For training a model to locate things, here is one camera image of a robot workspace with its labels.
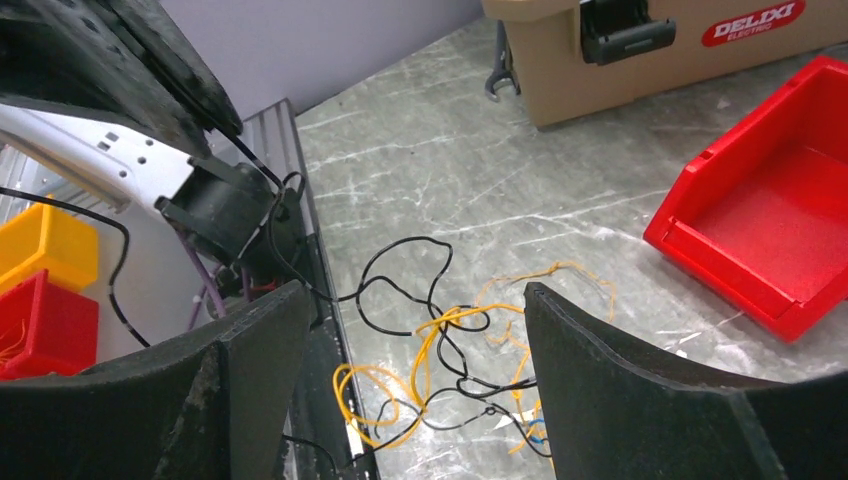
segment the red oval label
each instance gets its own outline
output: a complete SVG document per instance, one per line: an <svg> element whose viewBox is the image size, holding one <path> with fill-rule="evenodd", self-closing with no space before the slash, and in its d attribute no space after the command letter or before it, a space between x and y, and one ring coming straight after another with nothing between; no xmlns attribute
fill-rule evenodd
<svg viewBox="0 0 848 480"><path fill-rule="evenodd" d="M701 43L705 47L715 47L785 27L801 16L805 6L804 0L792 0L718 22L707 29Z"/></svg>

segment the table surface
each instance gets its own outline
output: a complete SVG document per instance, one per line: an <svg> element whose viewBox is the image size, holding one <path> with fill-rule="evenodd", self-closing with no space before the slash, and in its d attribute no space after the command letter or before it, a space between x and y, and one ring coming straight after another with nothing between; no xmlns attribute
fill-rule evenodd
<svg viewBox="0 0 848 480"><path fill-rule="evenodd" d="M442 306L473 302L495 276L574 261L612 282L614 324L652 344L749 376L797 381L848 367L848 307L836 308L800 341L785 345L738 309L669 263L642 232L682 167L813 58L802 55L699 83L538 131L520 98L489 101L494 23L474 23L304 113L298 127L324 242L339 293L353 291L377 250L410 235L450 242L453 264L436 291ZM848 48L828 55L848 59ZM592 92L580 94L591 95ZM444 251L412 245L379 261L373 273L425 295ZM609 287L575 269L543 280L605 318ZM495 288L488 302L523 305L522 285ZM374 323L400 330L429 317L388 288L363 298ZM417 338L381 335L350 302L341 308L357 364L407 377ZM494 316L503 332L513 314ZM526 340L523 322L513 334ZM478 376L509 383L522 350L479 334L457 336ZM434 384L454 377L440 365ZM532 362L523 376L532 374ZM367 415L385 395L361 383ZM528 392L522 408L535 403ZM496 399L514 409L508 395ZM482 406L446 396L428 418L459 423ZM411 411L402 411L408 422ZM404 445L378 453L384 478L554 478L549 462L519 443L513 427L484 417L451 432L419 429Z"/></svg>

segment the gray wall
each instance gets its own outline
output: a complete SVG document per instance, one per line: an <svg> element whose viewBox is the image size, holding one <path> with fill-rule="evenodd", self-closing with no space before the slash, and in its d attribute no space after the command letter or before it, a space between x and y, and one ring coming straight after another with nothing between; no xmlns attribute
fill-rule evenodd
<svg viewBox="0 0 848 480"><path fill-rule="evenodd" d="M482 15L480 0L161 0L242 118L329 98Z"/></svg>

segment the red bin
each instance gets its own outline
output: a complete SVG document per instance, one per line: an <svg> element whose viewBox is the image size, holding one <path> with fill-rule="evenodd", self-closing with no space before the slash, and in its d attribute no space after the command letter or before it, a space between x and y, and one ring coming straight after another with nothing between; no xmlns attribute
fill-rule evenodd
<svg viewBox="0 0 848 480"><path fill-rule="evenodd" d="M42 270L0 296L0 379L74 375L97 359L97 302Z"/></svg>
<svg viewBox="0 0 848 480"><path fill-rule="evenodd" d="M786 342L848 297L848 65L819 57L680 174L651 245Z"/></svg>

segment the yellow plastic container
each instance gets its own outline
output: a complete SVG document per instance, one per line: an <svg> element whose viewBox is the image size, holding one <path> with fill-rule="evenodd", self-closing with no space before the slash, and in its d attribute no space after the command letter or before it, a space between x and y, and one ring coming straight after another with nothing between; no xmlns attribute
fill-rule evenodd
<svg viewBox="0 0 848 480"><path fill-rule="evenodd" d="M65 212L34 205L0 226L0 294L40 270L80 292L97 280L97 230Z"/></svg>

